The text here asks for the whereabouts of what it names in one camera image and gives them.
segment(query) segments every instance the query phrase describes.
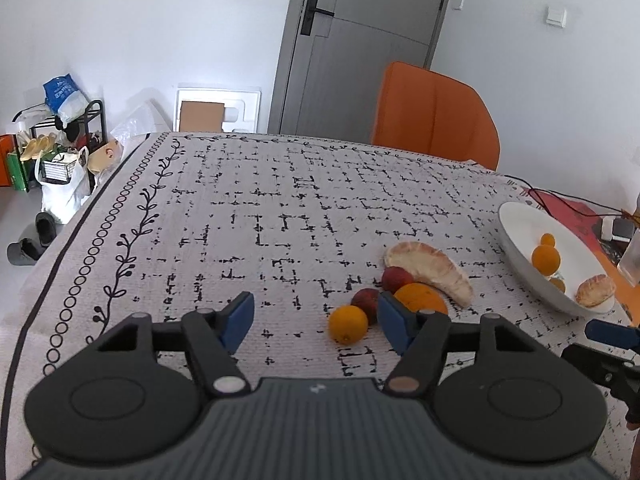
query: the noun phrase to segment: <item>chair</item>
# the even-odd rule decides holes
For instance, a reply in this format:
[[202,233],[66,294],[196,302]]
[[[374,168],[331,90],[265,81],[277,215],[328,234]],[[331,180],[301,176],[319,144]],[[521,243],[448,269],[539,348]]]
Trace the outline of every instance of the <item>chair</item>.
[[455,79],[402,62],[386,69],[371,143],[495,170],[500,141],[482,99]]

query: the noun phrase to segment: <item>door handle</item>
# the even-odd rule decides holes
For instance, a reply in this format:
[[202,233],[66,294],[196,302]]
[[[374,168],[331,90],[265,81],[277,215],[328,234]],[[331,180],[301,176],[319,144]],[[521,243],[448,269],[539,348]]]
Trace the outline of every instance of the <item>door handle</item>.
[[311,27],[313,27],[316,12],[318,14],[324,14],[325,16],[335,16],[335,12],[318,9],[317,5],[318,0],[306,0],[305,13],[302,16],[302,27],[300,27],[300,34],[302,36],[311,36]]

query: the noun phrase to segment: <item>red fruit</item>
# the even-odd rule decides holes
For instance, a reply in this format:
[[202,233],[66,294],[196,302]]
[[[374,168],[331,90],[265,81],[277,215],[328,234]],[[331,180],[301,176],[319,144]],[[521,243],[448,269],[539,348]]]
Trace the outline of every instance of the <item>red fruit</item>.
[[415,283],[414,277],[402,267],[387,267],[382,273],[382,288],[392,294],[409,283]]
[[367,314],[370,325],[378,322],[378,295],[379,292],[375,288],[363,288],[356,292],[351,300],[352,305],[359,307]]

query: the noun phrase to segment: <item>door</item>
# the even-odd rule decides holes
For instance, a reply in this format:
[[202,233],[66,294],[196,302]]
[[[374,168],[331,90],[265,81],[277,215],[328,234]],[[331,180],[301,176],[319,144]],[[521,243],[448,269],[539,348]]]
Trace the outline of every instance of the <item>door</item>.
[[440,7],[441,0],[305,0],[280,133],[368,142],[385,68],[425,64]]

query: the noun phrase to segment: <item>cable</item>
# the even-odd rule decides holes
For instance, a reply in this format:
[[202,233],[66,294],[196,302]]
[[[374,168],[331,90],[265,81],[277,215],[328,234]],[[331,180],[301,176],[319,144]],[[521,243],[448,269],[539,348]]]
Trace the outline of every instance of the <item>cable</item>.
[[[585,216],[585,217],[615,216],[615,217],[623,218],[623,217],[626,216],[620,209],[616,209],[616,208],[608,206],[608,205],[600,204],[598,202],[594,202],[592,200],[588,200],[588,199],[582,198],[580,196],[568,195],[566,193],[560,193],[559,191],[553,191],[553,190],[550,190],[550,189],[542,189],[542,188],[539,188],[539,187],[534,187],[529,182],[527,182],[523,178],[520,178],[519,176],[505,175],[505,177],[512,178],[513,180],[519,180],[520,182],[523,182],[524,184],[526,184],[529,187],[528,193],[533,197],[532,192],[535,192],[536,196],[537,196],[537,200],[540,203],[540,205],[544,208],[544,210],[547,212],[547,214],[549,216],[552,216],[552,217],[554,217],[554,216],[551,214],[551,211],[549,211],[549,208],[546,206],[544,199],[540,196],[540,192],[547,193],[547,194],[549,194],[551,196],[556,197],[560,202],[564,203],[564,205],[567,206],[569,209],[571,209],[572,211],[578,213],[579,215]],[[607,214],[604,214],[604,215],[583,213],[582,211],[577,210],[575,207],[573,207],[571,204],[569,204],[567,202],[567,200],[562,198],[563,196],[565,196],[567,198],[575,198],[576,200],[581,200],[583,202],[588,202],[590,204],[602,207],[604,209],[609,209],[611,211],[616,211],[618,213],[617,214],[609,214],[609,213],[607,213]]]

